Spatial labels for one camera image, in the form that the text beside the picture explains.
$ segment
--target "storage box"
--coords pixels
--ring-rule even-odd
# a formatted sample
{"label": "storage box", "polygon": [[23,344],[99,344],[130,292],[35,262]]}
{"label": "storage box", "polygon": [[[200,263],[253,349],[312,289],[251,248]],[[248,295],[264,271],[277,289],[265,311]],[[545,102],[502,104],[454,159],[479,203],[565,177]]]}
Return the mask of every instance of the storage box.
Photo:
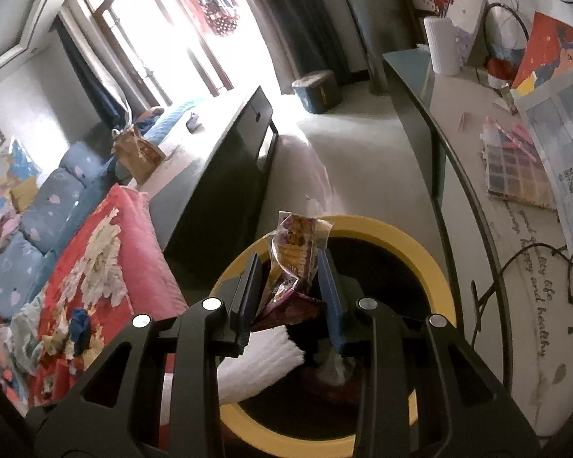
{"label": "storage box", "polygon": [[317,71],[293,83],[304,108],[310,113],[325,113],[342,103],[342,91],[333,71]]}

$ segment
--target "yellow trash can rim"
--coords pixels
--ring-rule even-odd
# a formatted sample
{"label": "yellow trash can rim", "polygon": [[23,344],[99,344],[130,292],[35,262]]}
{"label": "yellow trash can rim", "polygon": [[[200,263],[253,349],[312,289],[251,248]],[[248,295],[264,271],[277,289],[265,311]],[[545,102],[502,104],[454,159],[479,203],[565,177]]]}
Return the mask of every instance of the yellow trash can rim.
{"label": "yellow trash can rim", "polygon": [[[403,261],[416,275],[429,301],[432,313],[440,313],[453,326],[456,309],[448,283],[431,255],[413,238],[396,227],[379,220],[357,215],[323,217],[333,224],[330,237],[360,239],[382,247]],[[261,262],[269,260],[267,236],[257,240],[221,274],[210,295],[215,295],[226,279],[244,272],[246,261],[252,253]],[[410,424],[418,419],[416,394],[410,394]],[[348,458],[353,455],[354,435],[340,439],[312,441],[278,434],[251,418],[238,404],[220,408],[221,421],[249,445],[281,458]]]}

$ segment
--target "floor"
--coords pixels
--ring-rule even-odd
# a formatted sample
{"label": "floor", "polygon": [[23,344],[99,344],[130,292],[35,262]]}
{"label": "floor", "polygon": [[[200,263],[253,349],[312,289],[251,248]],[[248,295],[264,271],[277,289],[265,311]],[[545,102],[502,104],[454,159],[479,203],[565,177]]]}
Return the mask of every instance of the floor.
{"label": "floor", "polygon": [[281,210],[365,215],[416,239],[445,273],[431,200],[390,98],[371,94],[367,82],[343,94],[323,115],[306,112],[295,95],[272,103],[280,138],[258,237],[275,228]]}

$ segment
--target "snack wrapper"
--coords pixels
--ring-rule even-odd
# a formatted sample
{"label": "snack wrapper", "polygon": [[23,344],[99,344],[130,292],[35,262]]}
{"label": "snack wrapper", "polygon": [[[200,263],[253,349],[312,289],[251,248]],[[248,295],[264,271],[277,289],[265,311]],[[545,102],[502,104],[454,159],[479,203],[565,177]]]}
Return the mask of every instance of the snack wrapper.
{"label": "snack wrapper", "polygon": [[310,287],[331,227],[325,220],[280,212],[268,237],[271,266],[252,330],[298,324],[322,312],[324,302],[310,296]]}

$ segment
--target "paper towel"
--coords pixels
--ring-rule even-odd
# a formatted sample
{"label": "paper towel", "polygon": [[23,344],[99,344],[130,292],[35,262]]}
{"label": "paper towel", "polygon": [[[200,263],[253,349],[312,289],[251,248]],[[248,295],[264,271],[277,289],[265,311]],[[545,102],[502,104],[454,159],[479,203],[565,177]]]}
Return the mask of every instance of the paper towel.
{"label": "paper towel", "polygon": [[456,42],[456,29],[448,17],[427,17],[426,38],[431,48],[433,71],[442,76],[455,76],[461,70],[461,54]]}
{"label": "paper towel", "polygon": [[[288,338],[284,326],[251,333],[239,358],[225,358],[216,375],[219,405],[238,403],[255,396],[304,363],[304,352]],[[161,396],[160,425],[170,419],[173,374],[166,374]]]}

